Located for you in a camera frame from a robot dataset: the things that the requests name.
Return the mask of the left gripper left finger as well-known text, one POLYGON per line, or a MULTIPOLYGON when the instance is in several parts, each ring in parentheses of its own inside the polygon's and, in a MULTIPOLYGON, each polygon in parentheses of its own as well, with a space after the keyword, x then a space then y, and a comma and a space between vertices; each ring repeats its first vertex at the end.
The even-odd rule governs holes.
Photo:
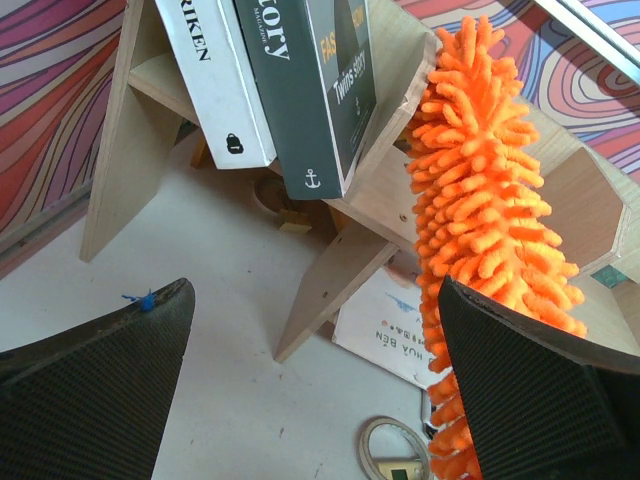
POLYGON ((2 478, 151 478, 194 310, 180 278, 2 352, 2 478))

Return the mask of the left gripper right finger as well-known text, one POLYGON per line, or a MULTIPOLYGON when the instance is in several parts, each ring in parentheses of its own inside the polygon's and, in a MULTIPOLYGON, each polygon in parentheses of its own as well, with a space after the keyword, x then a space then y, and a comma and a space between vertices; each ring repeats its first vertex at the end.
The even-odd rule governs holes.
POLYGON ((484 478, 638 478, 638 357, 451 278, 438 305, 484 478))

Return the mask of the orange microfiber duster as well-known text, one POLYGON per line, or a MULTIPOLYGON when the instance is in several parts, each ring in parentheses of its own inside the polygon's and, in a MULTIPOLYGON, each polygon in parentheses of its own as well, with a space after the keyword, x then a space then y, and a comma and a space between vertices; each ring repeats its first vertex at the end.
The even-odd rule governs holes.
POLYGON ((515 62, 495 59, 504 36, 487 17, 465 17, 439 29, 436 68, 409 122, 411 189, 421 268, 424 344, 440 380, 428 388, 435 405, 430 466, 439 479, 481 475, 457 379, 441 327, 437 297, 446 277, 514 311, 577 337, 586 326, 570 315, 583 303, 570 284, 577 265, 561 237, 542 220, 551 206, 539 195, 539 162, 525 152, 538 137, 515 62))

